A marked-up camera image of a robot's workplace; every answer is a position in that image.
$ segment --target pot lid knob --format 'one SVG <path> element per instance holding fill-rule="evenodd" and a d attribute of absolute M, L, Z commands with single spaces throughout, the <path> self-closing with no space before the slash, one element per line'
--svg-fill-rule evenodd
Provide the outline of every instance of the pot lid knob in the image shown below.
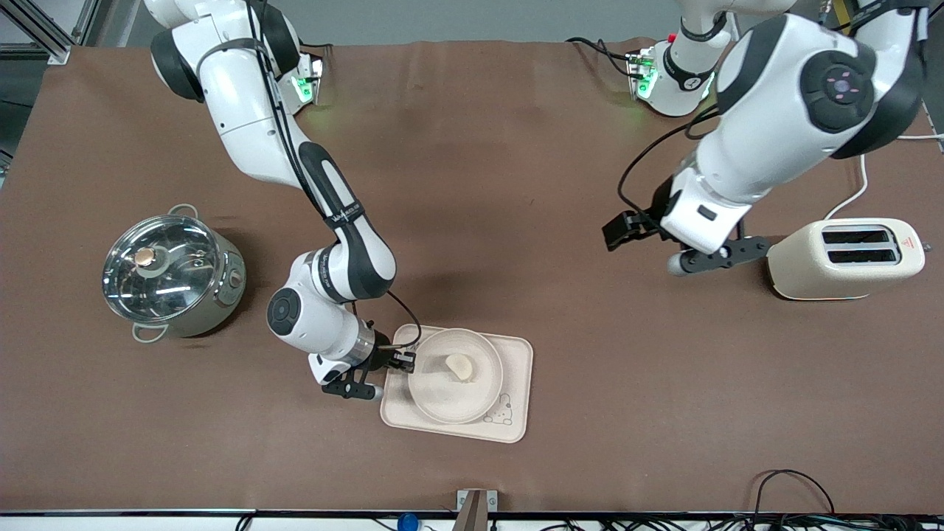
<path fill-rule="evenodd" d="M 134 253 L 134 263 L 138 267 L 148 267 L 157 260 L 157 253 L 150 247 L 140 248 Z"/>

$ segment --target stainless steel pot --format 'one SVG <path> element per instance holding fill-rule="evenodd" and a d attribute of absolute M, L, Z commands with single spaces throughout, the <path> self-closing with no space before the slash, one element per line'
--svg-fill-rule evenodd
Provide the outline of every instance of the stainless steel pot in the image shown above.
<path fill-rule="evenodd" d="M 178 213 L 184 210 L 194 215 Z M 135 225 L 111 246 L 102 292 L 109 308 L 132 322 L 135 340 L 208 332 L 243 296 L 243 257 L 198 217 L 193 205 L 180 204 Z M 155 335 L 144 338 L 144 331 Z"/>

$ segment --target glass lid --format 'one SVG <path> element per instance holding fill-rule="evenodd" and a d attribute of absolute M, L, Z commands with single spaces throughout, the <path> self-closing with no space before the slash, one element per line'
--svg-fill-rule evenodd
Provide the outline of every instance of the glass lid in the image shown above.
<path fill-rule="evenodd" d="M 220 267 L 216 240 L 192 217 L 159 215 L 132 227 L 105 260 L 102 291 L 121 317 L 156 323 L 203 299 Z"/>

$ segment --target white bowl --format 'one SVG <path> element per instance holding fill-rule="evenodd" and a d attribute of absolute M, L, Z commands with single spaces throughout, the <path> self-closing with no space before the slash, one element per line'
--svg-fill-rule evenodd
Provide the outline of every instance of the white bowl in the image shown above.
<path fill-rule="evenodd" d="M 467 382 L 446 366 L 446 358 L 452 354 L 463 354 L 472 362 L 472 377 Z M 491 409 L 503 379 L 501 359 L 492 343 L 470 330 L 453 328 L 420 343 L 407 384 L 416 407 L 431 419 L 465 424 Z"/>

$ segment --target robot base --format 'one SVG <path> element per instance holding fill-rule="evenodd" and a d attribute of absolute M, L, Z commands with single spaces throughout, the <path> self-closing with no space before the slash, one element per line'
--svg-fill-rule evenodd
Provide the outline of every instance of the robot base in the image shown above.
<path fill-rule="evenodd" d="M 668 46 L 668 41 L 662 41 L 652 48 L 640 51 L 641 60 L 638 61 L 639 64 L 636 68 L 632 68 L 632 71 L 636 71 L 643 78 L 631 78 L 630 91 L 633 97 L 645 101 L 654 111 L 660 114 L 685 116 L 693 112 L 701 103 L 701 100 L 708 97 L 715 75 L 711 74 L 703 82 L 703 87 L 701 81 L 695 78 L 700 84 L 697 90 L 682 90 L 679 87 L 679 82 L 666 73 L 663 57 Z"/>

